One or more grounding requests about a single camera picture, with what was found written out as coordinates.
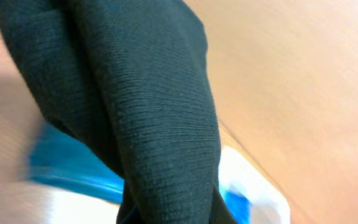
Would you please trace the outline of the black cloth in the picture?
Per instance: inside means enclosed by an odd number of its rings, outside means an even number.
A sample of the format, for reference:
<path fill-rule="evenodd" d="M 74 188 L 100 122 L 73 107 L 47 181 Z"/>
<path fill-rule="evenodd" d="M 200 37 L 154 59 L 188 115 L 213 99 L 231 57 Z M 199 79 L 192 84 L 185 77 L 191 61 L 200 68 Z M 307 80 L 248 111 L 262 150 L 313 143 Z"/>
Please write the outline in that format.
<path fill-rule="evenodd" d="M 232 224 L 208 44 L 180 0 L 0 0 L 0 31 L 44 118 L 124 179 L 118 223 Z"/>

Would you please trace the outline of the blue denim jeans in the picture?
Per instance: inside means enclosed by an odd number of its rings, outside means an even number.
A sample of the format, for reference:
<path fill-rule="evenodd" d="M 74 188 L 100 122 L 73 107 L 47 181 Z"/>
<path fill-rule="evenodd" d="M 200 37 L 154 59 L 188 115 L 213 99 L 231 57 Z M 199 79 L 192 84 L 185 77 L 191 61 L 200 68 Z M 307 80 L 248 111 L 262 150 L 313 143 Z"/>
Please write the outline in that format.
<path fill-rule="evenodd" d="M 124 195 L 121 177 L 83 143 L 49 123 L 29 154 L 29 179 L 118 204 Z"/>

